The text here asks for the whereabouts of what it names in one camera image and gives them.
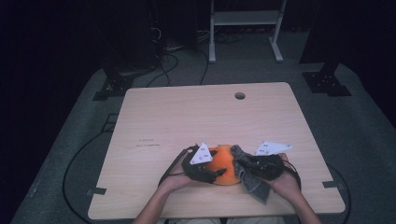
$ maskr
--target orange toy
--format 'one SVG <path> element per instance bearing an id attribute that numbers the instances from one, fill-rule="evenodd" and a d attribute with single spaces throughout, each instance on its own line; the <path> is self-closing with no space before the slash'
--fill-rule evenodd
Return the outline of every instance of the orange toy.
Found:
<path id="1" fill-rule="evenodd" d="M 216 172 L 217 170 L 221 170 L 226 168 L 227 171 L 216 178 L 214 184 L 217 185 L 234 185 L 240 182 L 239 178 L 236 177 L 235 171 L 233 168 L 233 155 L 231 154 L 231 146 L 229 145 L 221 145 L 218 147 L 210 147 L 210 151 L 217 151 L 218 153 L 213 156 L 213 161 L 208 163 L 205 168 L 206 170 L 210 170 Z"/>

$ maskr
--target white metal stand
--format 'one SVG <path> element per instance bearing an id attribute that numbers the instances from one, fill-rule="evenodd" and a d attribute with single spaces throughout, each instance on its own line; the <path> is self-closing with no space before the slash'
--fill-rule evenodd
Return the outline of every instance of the white metal stand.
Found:
<path id="1" fill-rule="evenodd" d="M 274 35 L 269 38 L 271 48 L 278 63 L 283 62 L 283 57 L 280 54 L 277 46 L 277 37 L 279 35 L 280 25 L 283 20 L 287 0 L 282 0 L 280 10 L 270 11 L 226 11 L 215 12 L 214 1 L 211 2 L 210 7 L 210 42 L 209 42 L 209 61 L 216 62 L 215 52 L 215 26 L 218 25 L 263 25 L 274 24 Z"/>

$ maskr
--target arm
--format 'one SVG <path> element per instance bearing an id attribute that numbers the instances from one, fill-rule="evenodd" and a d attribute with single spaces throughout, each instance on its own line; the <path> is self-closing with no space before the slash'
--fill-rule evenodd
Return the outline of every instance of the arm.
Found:
<path id="1" fill-rule="evenodd" d="M 172 170 L 171 174 L 180 174 L 183 172 L 181 162 L 179 162 Z M 148 200 L 148 203 L 134 220 L 134 224 L 150 224 L 157 223 L 160 218 L 165 202 L 169 195 L 177 189 L 188 186 L 193 180 L 186 175 L 169 175 L 155 190 L 154 194 Z"/>
<path id="2" fill-rule="evenodd" d="M 288 157 L 286 154 L 279 154 L 282 160 L 287 161 Z M 320 224 L 321 221 L 315 214 L 308 201 L 301 193 L 297 181 L 288 172 L 283 174 L 275 180 L 267 181 L 275 193 L 279 194 L 282 198 L 286 199 L 294 207 L 297 216 L 300 218 L 303 224 Z"/>

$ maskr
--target tabletop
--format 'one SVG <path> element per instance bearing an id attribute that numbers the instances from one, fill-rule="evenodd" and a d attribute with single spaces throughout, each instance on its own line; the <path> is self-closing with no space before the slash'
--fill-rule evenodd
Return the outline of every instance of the tabletop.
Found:
<path id="1" fill-rule="evenodd" d="M 239 145 L 253 154 L 262 141 L 291 145 L 290 162 L 303 194 L 318 214 L 341 213 L 345 204 L 301 108 L 287 83 L 251 83 L 130 89 L 108 147 L 94 194 L 92 219 L 134 218 L 164 171 L 186 147 Z M 256 217 L 294 214 L 272 191 L 267 203 L 241 184 L 196 183 L 175 191 L 162 217 Z"/>

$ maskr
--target dark background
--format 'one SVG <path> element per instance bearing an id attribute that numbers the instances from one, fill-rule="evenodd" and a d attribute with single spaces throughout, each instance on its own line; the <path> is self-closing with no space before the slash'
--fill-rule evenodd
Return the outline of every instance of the dark background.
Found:
<path id="1" fill-rule="evenodd" d="M 216 2 L 223 10 L 278 4 Z M 208 0 L 101 0 L 88 2 L 91 8 L 86 3 L 0 2 L 2 223 L 12 219 L 82 88 L 103 62 L 154 66 L 161 49 L 151 43 L 150 27 L 160 27 L 164 39 L 193 44 L 195 30 L 209 23 Z M 393 1 L 289 0 L 282 24 L 293 32 L 312 28 L 301 62 L 322 63 L 336 55 L 394 126 L 395 9 Z"/>

